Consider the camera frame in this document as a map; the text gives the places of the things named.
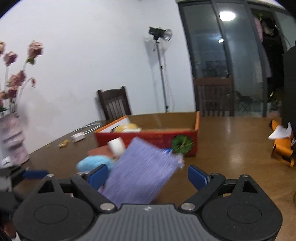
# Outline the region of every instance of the purple book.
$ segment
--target purple book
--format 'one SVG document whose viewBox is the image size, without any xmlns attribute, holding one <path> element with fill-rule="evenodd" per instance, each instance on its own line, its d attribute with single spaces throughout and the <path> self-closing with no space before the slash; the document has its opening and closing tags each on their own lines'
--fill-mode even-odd
<svg viewBox="0 0 296 241">
<path fill-rule="evenodd" d="M 180 156 L 135 137 L 116 162 L 102 194 L 117 207 L 149 204 L 181 165 Z"/>
</svg>

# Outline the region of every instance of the gray ribbed panel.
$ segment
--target gray ribbed panel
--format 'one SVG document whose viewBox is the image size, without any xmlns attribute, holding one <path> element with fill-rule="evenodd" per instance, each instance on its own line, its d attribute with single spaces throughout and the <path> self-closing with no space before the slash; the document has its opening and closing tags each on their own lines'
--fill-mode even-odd
<svg viewBox="0 0 296 241">
<path fill-rule="evenodd" d="M 77 240 L 218 241 L 195 215 L 180 213 L 171 204 L 123 205 L 116 213 L 101 215 L 92 229 Z"/>
</svg>

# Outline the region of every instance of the white charger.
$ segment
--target white charger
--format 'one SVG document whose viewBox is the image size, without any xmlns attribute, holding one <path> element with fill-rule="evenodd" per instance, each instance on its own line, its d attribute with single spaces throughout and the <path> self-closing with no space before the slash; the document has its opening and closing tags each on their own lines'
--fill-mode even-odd
<svg viewBox="0 0 296 241">
<path fill-rule="evenodd" d="M 93 123 L 93 124 L 89 124 L 89 125 L 86 125 L 86 126 L 84 126 L 84 127 L 78 128 L 77 130 L 73 131 L 73 133 L 75 133 L 75 132 L 77 132 L 77 131 L 79 131 L 79 130 L 81 130 L 81 129 L 83 129 L 83 128 L 89 127 L 89 126 L 96 126 L 96 127 L 93 128 L 93 129 L 91 129 L 91 130 L 84 131 L 84 132 L 79 132 L 79 133 L 77 133 L 77 134 L 72 135 L 72 136 L 71 136 L 71 137 L 72 137 L 72 141 L 73 141 L 73 142 L 78 142 L 78 141 L 83 140 L 83 139 L 85 138 L 85 135 L 86 135 L 86 134 L 88 134 L 88 133 L 94 131 L 95 129 L 98 129 L 99 127 L 102 126 L 102 124 L 101 124 L 101 123 Z"/>
</svg>

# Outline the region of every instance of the pink vase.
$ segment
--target pink vase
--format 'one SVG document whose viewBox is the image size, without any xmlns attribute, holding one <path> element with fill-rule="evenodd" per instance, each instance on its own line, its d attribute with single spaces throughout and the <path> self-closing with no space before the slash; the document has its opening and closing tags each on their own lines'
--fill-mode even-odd
<svg viewBox="0 0 296 241">
<path fill-rule="evenodd" d="M 0 118 L 0 134 L 2 144 L 15 165 L 21 165 L 29 160 L 30 156 L 23 144 L 25 136 L 14 113 Z"/>
</svg>

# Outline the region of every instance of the red box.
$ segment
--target red box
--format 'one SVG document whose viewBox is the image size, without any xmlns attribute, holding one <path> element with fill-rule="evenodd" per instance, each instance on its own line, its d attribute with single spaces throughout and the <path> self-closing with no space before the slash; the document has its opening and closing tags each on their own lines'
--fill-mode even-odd
<svg viewBox="0 0 296 241">
<path fill-rule="evenodd" d="M 198 147 L 198 128 L 199 128 L 200 115 L 197 112 L 184 112 L 184 113 L 160 113 L 160 114 L 146 114 L 146 115 L 129 115 L 124 116 L 116 121 L 98 129 L 95 132 L 96 139 L 99 146 L 107 145 L 113 139 L 121 137 L 126 146 L 129 145 L 134 137 L 140 137 L 143 140 L 159 147 L 159 148 L 172 148 L 177 150 L 178 146 L 183 143 L 188 143 L 188 148 L 182 152 L 187 151 L 185 156 L 195 156 Z M 114 133 L 110 132 L 120 124 L 131 122 L 142 128 L 138 133 Z"/>
</svg>

